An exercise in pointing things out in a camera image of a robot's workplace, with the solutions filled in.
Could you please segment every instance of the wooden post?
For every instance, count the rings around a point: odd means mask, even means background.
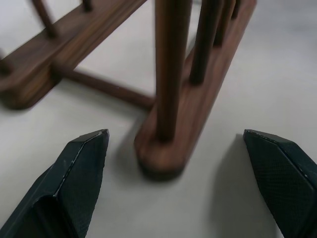
[[[32,0],[32,3],[34,5],[40,19],[42,20],[42,23],[44,24],[44,26],[46,28],[48,36],[50,38],[57,37],[58,36],[57,31],[52,24],[52,21],[49,17],[47,10],[45,9],[45,5],[43,3],[43,0]]]
[[[236,4],[234,6],[231,19],[236,19],[237,18],[238,13],[239,13],[239,9],[240,9],[240,5],[241,5],[241,0],[236,0]]]
[[[191,0],[156,0],[157,136],[175,135]]]
[[[0,73],[4,75],[11,74],[13,72],[13,66],[4,59],[3,53],[0,51]]]
[[[205,77],[210,50],[216,35],[223,0],[203,0],[200,11],[195,52],[189,80],[194,85],[202,84]]]
[[[91,5],[91,0],[83,0],[83,7],[85,11],[92,11],[93,6]]]
[[[221,18],[218,24],[216,37],[214,39],[214,44],[216,46],[221,46],[223,43],[223,39],[226,34],[235,4],[236,0],[224,0]]]

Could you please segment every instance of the wooden rod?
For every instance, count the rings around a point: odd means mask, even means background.
[[[4,59],[4,54],[0,51],[0,73],[4,75],[9,75],[13,72],[13,66],[8,62],[7,59]]]
[[[218,24],[216,37],[214,38],[214,45],[216,46],[221,46],[223,43],[235,4],[236,0],[224,0],[221,18]]]
[[[49,17],[48,11],[45,8],[45,5],[43,3],[43,0],[32,0],[32,3],[42,20],[42,23],[44,24],[47,34],[50,38],[55,38],[58,36],[57,30],[52,24],[52,21]]]
[[[200,11],[195,52],[189,81],[200,85],[204,81],[210,50],[216,35],[223,0],[203,0]]]
[[[175,135],[181,74],[191,13],[191,0],[156,0],[157,136]]]
[[[239,9],[240,9],[240,5],[241,5],[241,0],[236,0],[236,4],[234,6],[231,19],[236,19],[237,18],[238,13],[239,13]]]
[[[146,110],[151,110],[155,103],[155,99],[152,97],[145,96],[127,88],[106,82],[103,79],[98,79],[85,73],[74,71],[71,68],[63,66],[57,62],[53,63],[52,68],[53,73],[60,77],[65,77],[71,81],[81,83],[93,89],[97,89],[100,92],[142,107]]]
[[[83,0],[83,7],[85,11],[92,11],[93,6],[91,5],[91,0]]]

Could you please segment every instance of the wooden base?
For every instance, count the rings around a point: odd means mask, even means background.
[[[14,68],[10,74],[0,73],[0,100],[12,109],[25,109],[41,100],[55,85],[51,63],[75,36],[104,20],[94,42],[80,56],[83,59],[146,0],[93,0],[94,9],[86,12],[78,6],[53,24],[58,36],[50,39],[44,30],[3,60]]]
[[[223,79],[252,15],[256,0],[241,0],[237,18],[230,21],[221,48],[213,48],[203,84],[188,82],[193,51],[185,61],[176,122],[175,138],[160,142],[157,137],[157,107],[151,110],[137,134],[134,145],[143,173],[155,180],[177,177],[185,168]]]

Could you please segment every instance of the white floor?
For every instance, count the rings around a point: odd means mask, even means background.
[[[26,0],[0,0],[0,47],[11,52],[41,25]],[[77,0],[49,0],[54,19]],[[104,180],[87,238],[281,238],[241,139],[246,128],[297,142],[317,162],[317,2],[259,0],[184,175],[139,174],[138,108],[63,81],[34,108],[0,109],[0,227],[65,144],[110,130]],[[194,5],[190,39],[199,5]],[[79,68],[154,93],[153,2],[145,3]]]

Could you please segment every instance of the wooden rack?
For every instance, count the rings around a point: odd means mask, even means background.
[[[11,54],[0,54],[0,98],[12,109],[35,105],[62,78],[149,110],[135,138],[142,172],[181,174],[195,147],[256,0],[203,0],[194,49],[185,59],[191,0],[156,0],[157,95],[142,95],[74,70],[146,0],[83,0],[52,24],[32,0],[45,29]]]

